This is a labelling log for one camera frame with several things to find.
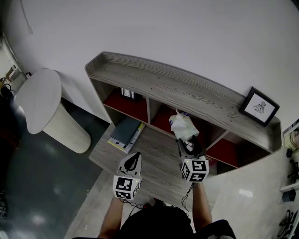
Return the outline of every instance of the round table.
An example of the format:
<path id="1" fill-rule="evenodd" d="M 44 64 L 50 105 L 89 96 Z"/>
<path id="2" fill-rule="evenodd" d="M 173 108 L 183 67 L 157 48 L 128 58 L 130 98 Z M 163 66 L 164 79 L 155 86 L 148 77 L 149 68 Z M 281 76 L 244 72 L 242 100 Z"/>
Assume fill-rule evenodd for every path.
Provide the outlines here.
<path id="1" fill-rule="evenodd" d="M 42 130 L 76 153 L 86 152 L 90 135 L 68 114 L 61 100 L 61 82 L 54 70 L 34 73 L 20 88 L 15 98 L 23 109 L 31 134 Z"/>

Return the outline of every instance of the plastic bag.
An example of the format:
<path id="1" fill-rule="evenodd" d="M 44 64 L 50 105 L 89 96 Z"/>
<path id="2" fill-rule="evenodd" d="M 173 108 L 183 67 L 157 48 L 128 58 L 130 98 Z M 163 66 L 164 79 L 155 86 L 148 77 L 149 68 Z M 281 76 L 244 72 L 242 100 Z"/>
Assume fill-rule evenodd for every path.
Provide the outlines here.
<path id="1" fill-rule="evenodd" d="M 187 112 L 179 113 L 177 111 L 177 115 L 172 115 L 169 118 L 169 123 L 176 138 L 181 139 L 183 142 L 190 140 L 193 135 L 197 136 L 199 134 Z"/>

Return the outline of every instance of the white tabletop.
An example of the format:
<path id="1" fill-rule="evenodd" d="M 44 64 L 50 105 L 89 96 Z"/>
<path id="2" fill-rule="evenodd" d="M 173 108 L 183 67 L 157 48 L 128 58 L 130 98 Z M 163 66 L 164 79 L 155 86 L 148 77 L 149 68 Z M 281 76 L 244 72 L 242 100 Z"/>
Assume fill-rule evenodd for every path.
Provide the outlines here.
<path id="1" fill-rule="evenodd" d="M 22 107 L 31 134 L 42 131 L 55 114 L 61 100 L 61 82 L 54 70 L 34 73 L 20 88 L 16 102 Z"/>

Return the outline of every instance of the hanging cord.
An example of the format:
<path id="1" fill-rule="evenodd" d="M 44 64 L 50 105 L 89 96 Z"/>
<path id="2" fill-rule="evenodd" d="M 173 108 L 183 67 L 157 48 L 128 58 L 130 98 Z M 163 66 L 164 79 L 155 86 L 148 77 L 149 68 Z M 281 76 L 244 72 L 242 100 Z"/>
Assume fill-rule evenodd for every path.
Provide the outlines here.
<path id="1" fill-rule="evenodd" d="M 194 186 L 195 186 L 195 183 L 192 183 L 191 186 L 190 186 L 190 188 L 189 188 L 189 190 L 187 191 L 186 195 L 182 198 L 182 202 L 181 202 L 182 203 L 182 207 L 185 208 L 186 211 L 187 211 L 187 213 L 186 213 L 187 217 L 190 215 L 190 213 L 189 213 L 189 210 L 186 207 L 186 201 L 187 201 L 189 193 L 194 188 Z"/>
<path id="2" fill-rule="evenodd" d="M 33 34 L 33 30 L 32 30 L 32 27 L 30 26 L 30 24 L 28 22 L 28 19 L 27 19 L 25 9 L 24 9 L 24 5 L 23 5 L 23 0 L 20 0 L 20 4 L 21 4 L 21 9 L 22 9 L 22 12 L 23 12 L 23 15 L 24 15 L 24 18 L 25 18 L 25 22 L 27 24 L 27 33 L 31 35 L 31 34 Z"/>
<path id="3" fill-rule="evenodd" d="M 124 199 L 124 200 L 121 200 L 121 199 L 120 199 L 120 201 L 123 202 L 123 203 L 128 203 L 128 204 L 130 204 L 130 205 L 133 207 L 132 211 L 130 212 L 129 217 L 131 216 L 131 214 L 132 214 L 132 212 L 133 212 L 133 210 L 134 210 L 135 208 L 143 209 L 143 207 L 144 207 L 143 204 L 136 204 L 136 203 L 134 203 L 134 202 L 129 202 L 129 201 L 127 201 L 126 199 Z"/>

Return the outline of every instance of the framed drawing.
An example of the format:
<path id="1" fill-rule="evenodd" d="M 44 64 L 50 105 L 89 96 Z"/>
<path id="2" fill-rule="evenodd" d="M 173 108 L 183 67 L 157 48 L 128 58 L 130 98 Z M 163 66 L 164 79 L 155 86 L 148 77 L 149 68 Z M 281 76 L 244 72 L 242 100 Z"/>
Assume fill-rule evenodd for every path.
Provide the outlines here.
<path id="1" fill-rule="evenodd" d="M 278 104 L 252 87 L 239 112 L 265 127 L 278 109 Z"/>

